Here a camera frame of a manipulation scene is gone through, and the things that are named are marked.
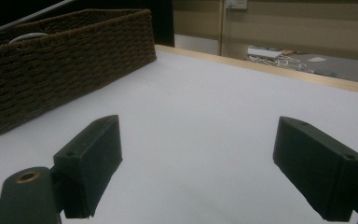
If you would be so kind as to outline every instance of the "floor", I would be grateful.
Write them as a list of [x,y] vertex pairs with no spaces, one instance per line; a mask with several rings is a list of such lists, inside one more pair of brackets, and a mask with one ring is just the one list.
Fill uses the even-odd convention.
[[[198,52],[218,54],[217,40],[175,35],[175,46]],[[293,53],[276,60],[267,60],[243,55],[247,61],[279,66],[310,73],[310,75],[335,77],[358,82],[358,61],[316,54]]]

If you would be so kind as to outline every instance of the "metal rod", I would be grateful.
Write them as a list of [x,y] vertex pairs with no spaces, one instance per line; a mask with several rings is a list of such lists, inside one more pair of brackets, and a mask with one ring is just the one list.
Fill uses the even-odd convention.
[[32,19],[35,19],[35,18],[37,18],[37,17],[40,17],[40,16],[42,16],[42,15],[44,15],[44,14],[46,14],[46,13],[52,11],[52,10],[55,10],[55,9],[57,9],[57,8],[59,8],[59,7],[63,7],[63,6],[65,6],[66,4],[71,3],[71,2],[74,2],[74,1],[76,1],[76,0],[64,0],[64,1],[59,2],[59,3],[57,3],[57,4],[55,4],[55,5],[51,6],[51,7],[46,7],[46,8],[44,8],[44,9],[42,9],[42,10],[40,10],[40,11],[37,11],[37,12],[31,14],[31,15],[28,15],[28,16],[23,17],[23,18],[21,18],[21,19],[18,19],[18,20],[16,20],[16,21],[12,21],[12,22],[10,22],[10,23],[8,23],[8,24],[5,24],[5,25],[3,25],[3,26],[0,26],[0,32],[4,31],[4,30],[6,30],[6,29],[9,29],[9,28],[11,28],[11,27],[14,27],[14,26],[16,26],[16,25],[19,25],[19,24],[21,24],[21,23],[24,23],[24,22],[30,21],[30,20],[32,20]]

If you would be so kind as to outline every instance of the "beige wall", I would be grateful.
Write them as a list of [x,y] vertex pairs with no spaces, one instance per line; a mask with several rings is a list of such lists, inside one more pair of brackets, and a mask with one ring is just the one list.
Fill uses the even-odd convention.
[[358,4],[254,0],[247,11],[222,5],[223,0],[173,0],[175,32],[219,39],[222,30],[222,54],[232,58],[243,58],[247,45],[259,45],[358,59]]

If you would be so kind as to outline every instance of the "woven basket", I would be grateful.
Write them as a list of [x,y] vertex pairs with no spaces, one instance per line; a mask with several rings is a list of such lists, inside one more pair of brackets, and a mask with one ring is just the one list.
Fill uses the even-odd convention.
[[[48,35],[8,44],[29,33]],[[155,60],[147,9],[87,9],[0,34],[0,134]]]

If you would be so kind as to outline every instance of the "brown wicker basket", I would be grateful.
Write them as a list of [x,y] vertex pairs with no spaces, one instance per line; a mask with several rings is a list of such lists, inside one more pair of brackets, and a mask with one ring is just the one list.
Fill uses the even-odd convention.
[[[29,33],[48,35],[8,42]],[[150,11],[87,9],[0,34],[0,134],[156,60]]]

